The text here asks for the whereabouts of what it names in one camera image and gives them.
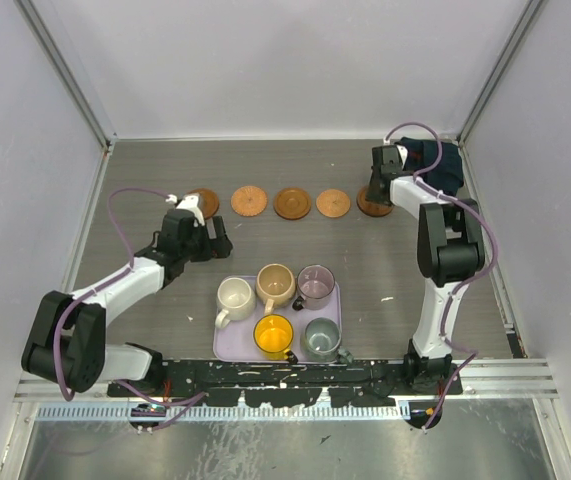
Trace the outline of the dark wooden coaster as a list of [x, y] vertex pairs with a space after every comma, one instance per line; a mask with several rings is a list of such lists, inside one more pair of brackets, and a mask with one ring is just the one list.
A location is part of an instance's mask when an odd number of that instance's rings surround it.
[[367, 191], [368, 186], [363, 186], [356, 196], [356, 204], [363, 214], [369, 217], [384, 217], [393, 211], [393, 205], [382, 205], [369, 201], [366, 198]]
[[208, 188], [196, 188], [189, 194], [198, 194], [201, 200], [201, 211], [205, 220], [212, 218], [219, 210], [220, 202], [218, 195]]
[[285, 220], [299, 220], [311, 210], [310, 195], [299, 187], [288, 187], [280, 190], [274, 200], [276, 214]]

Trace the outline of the light woven coaster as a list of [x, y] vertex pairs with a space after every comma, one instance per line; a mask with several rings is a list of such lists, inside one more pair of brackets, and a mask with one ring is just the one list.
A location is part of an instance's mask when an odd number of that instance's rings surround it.
[[260, 187], [246, 185], [238, 188], [231, 197], [231, 207], [243, 217], [261, 214], [268, 204], [268, 196]]
[[327, 189], [317, 196], [316, 207], [325, 217], [340, 218], [349, 212], [351, 200], [342, 190]]

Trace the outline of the purple glass mug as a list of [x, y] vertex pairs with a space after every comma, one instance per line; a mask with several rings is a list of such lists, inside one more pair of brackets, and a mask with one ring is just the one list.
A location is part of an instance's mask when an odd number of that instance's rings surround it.
[[321, 310], [329, 304], [336, 286], [333, 273], [323, 265], [308, 265], [296, 278], [297, 296], [292, 304], [295, 311]]

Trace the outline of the grey ceramic mug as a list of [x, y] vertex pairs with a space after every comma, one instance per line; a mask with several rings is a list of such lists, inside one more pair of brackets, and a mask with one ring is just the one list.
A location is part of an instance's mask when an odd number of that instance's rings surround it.
[[342, 334], [334, 321], [319, 317], [311, 320], [300, 338], [306, 360], [317, 363], [352, 364], [352, 353], [342, 345]]

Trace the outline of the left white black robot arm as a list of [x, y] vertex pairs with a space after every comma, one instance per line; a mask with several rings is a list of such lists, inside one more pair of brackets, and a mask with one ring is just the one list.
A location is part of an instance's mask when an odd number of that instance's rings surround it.
[[208, 223], [185, 209], [170, 209], [152, 242], [112, 275], [72, 293], [50, 291], [37, 309], [22, 357], [22, 369], [57, 383], [65, 396], [89, 390], [98, 380], [129, 380], [143, 396], [159, 393], [164, 370], [150, 349], [106, 342], [108, 325], [131, 306], [155, 294], [190, 262], [230, 256], [233, 245], [221, 216]]

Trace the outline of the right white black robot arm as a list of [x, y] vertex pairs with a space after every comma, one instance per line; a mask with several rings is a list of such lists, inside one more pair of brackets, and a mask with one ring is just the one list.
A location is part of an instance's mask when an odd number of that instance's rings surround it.
[[425, 292], [402, 376], [409, 390], [424, 394], [450, 376], [458, 310], [469, 280], [485, 265], [485, 246], [475, 201], [449, 197], [403, 167], [397, 145], [374, 147], [366, 200], [418, 220], [416, 254]]

